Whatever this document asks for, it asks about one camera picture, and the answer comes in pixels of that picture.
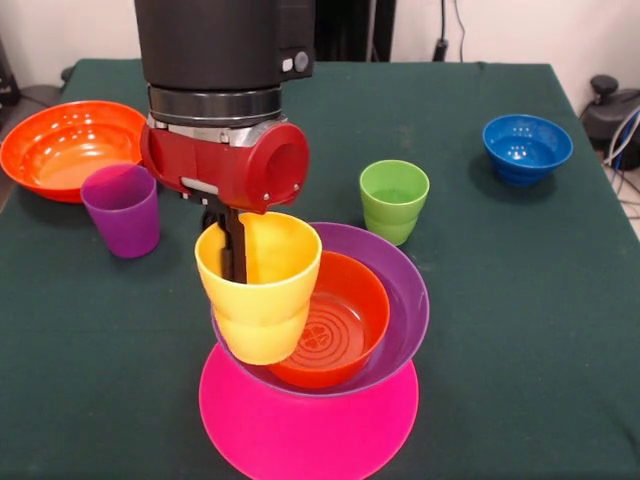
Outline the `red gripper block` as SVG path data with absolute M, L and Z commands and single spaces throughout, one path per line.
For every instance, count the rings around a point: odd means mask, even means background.
M 206 208 L 201 231 L 218 225 L 225 240 L 221 250 L 223 277 L 242 284 L 247 283 L 245 230 L 235 209 L 264 213 L 274 205 L 293 203 L 310 163 L 304 133 L 287 122 L 269 127 L 247 147 L 146 126 L 141 154 L 144 166 L 165 187 L 187 194 L 184 182 L 199 181 L 215 187 L 219 200 L 232 207 Z

